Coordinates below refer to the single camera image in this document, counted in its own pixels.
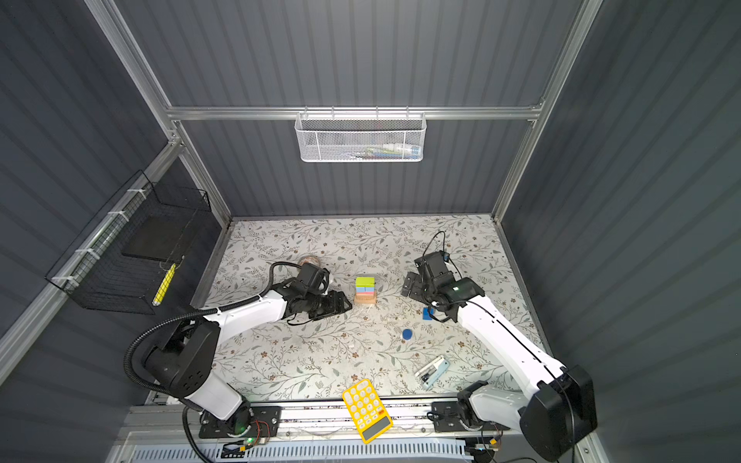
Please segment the wooden block with holes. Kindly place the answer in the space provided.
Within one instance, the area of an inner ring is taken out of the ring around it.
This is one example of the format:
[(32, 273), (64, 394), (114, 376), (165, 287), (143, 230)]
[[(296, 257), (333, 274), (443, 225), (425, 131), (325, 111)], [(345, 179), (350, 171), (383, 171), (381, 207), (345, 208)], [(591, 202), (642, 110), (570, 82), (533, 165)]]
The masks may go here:
[(368, 300), (368, 299), (366, 299), (366, 300), (360, 300), (360, 299), (356, 299), (354, 297), (354, 304), (355, 305), (360, 305), (360, 306), (374, 306), (376, 303), (377, 303), (377, 297), (376, 297), (376, 299), (371, 299), (371, 300)]

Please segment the green block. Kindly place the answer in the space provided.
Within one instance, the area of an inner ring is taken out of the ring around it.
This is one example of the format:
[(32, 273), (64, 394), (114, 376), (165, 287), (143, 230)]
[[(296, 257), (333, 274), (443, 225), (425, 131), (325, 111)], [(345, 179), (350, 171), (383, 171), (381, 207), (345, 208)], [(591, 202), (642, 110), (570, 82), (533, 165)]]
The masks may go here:
[(376, 278), (360, 276), (355, 279), (356, 287), (376, 287)]

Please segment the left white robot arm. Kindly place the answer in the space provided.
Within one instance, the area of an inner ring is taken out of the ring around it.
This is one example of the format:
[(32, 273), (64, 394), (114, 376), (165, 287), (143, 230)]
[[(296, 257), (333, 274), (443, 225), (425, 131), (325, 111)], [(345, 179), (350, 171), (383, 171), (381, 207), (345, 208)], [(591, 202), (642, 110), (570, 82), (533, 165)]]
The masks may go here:
[(246, 419), (250, 405), (225, 379), (213, 371), (220, 345), (264, 324), (306, 314), (320, 321), (352, 309), (349, 298), (331, 289), (330, 272), (314, 264), (275, 262), (268, 284), (259, 294), (214, 309), (200, 310), (167, 321), (168, 339), (155, 343), (142, 367), (166, 395), (212, 415), (222, 422)]

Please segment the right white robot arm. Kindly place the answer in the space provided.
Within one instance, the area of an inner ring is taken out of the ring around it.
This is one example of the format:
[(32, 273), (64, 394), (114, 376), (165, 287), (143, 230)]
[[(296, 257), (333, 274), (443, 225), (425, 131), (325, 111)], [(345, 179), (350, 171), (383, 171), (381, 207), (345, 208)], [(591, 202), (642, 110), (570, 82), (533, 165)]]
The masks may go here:
[(459, 324), (508, 370), (519, 388), (506, 393), (477, 381), (457, 394), (455, 420), (467, 429), (503, 426), (519, 431), (540, 458), (573, 453), (597, 428), (594, 382), (580, 366), (566, 367), (532, 343), (469, 277), (455, 277), (444, 251), (415, 262), (401, 294), (432, 309), (433, 320)]

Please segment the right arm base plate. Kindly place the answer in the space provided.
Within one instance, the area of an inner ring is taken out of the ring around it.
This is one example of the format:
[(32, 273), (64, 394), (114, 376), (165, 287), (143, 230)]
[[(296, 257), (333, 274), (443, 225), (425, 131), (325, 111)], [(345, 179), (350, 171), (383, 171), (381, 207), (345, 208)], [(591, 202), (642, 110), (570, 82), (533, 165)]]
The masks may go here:
[(497, 422), (483, 422), (473, 417), (472, 412), (462, 411), (460, 404), (453, 400), (434, 401), (426, 417), (438, 433), (491, 431), (502, 433), (509, 430)]

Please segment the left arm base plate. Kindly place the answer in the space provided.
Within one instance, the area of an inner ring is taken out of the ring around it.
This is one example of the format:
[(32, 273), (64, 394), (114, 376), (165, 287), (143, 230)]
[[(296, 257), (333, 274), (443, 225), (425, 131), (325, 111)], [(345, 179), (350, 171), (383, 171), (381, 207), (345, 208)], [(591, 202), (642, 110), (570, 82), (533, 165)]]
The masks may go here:
[(204, 414), (198, 436), (201, 439), (246, 439), (275, 437), (283, 409), (279, 406), (241, 406), (228, 420)]

